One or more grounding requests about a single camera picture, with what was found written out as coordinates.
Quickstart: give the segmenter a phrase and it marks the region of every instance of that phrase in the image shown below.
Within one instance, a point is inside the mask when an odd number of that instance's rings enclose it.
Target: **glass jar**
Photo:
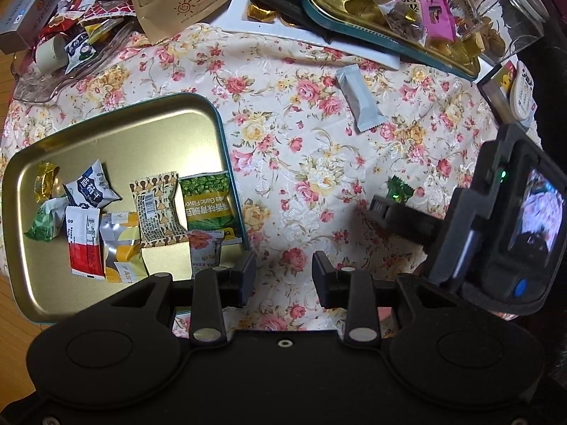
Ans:
[[[541,0],[474,0],[483,26],[483,59],[491,65],[505,61],[543,37],[549,14]]]

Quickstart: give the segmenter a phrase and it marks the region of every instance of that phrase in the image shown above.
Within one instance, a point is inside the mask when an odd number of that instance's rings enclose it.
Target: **barcode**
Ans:
[[[154,194],[153,193],[145,193],[142,195],[142,202],[144,204],[144,211],[146,213],[146,217],[155,217],[157,216],[157,209],[155,206],[154,201]]]

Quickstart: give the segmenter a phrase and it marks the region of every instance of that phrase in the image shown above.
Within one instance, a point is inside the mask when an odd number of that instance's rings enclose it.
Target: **gray box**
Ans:
[[[33,48],[59,1],[15,0],[0,18],[0,50],[11,54]]]

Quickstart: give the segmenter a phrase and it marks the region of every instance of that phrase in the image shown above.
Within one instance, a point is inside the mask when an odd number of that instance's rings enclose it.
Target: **sun logo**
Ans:
[[[177,10],[178,10],[178,15],[188,13],[189,11],[193,12],[191,10],[191,0],[180,1]]]

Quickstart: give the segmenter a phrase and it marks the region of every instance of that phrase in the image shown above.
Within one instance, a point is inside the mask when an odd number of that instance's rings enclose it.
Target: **phone screen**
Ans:
[[[509,252],[534,266],[545,266],[563,221],[563,196],[537,169],[528,175]]]

